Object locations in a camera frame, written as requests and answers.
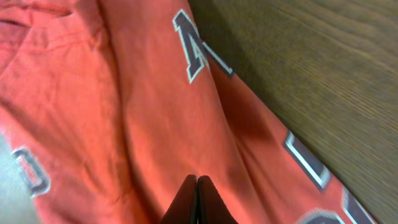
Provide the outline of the orange t-shirt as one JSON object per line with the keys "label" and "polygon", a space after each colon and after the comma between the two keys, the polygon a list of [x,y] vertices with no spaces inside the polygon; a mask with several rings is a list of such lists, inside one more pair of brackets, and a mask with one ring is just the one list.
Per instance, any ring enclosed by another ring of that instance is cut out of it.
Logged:
{"label": "orange t-shirt", "polygon": [[1,220],[158,223],[207,175],[237,223],[373,223],[202,41],[187,1],[1,2]]}

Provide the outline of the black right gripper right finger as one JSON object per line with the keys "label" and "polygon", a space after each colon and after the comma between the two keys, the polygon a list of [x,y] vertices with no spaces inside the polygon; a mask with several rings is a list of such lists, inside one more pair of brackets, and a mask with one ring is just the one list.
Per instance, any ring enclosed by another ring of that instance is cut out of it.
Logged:
{"label": "black right gripper right finger", "polygon": [[207,175],[198,180],[198,203],[199,224],[238,224]]}

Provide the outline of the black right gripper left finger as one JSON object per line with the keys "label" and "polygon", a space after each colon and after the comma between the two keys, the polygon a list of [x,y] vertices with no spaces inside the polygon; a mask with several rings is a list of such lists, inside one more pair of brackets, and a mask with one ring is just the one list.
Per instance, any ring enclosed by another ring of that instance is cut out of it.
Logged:
{"label": "black right gripper left finger", "polygon": [[197,223],[197,177],[186,176],[160,224]]}

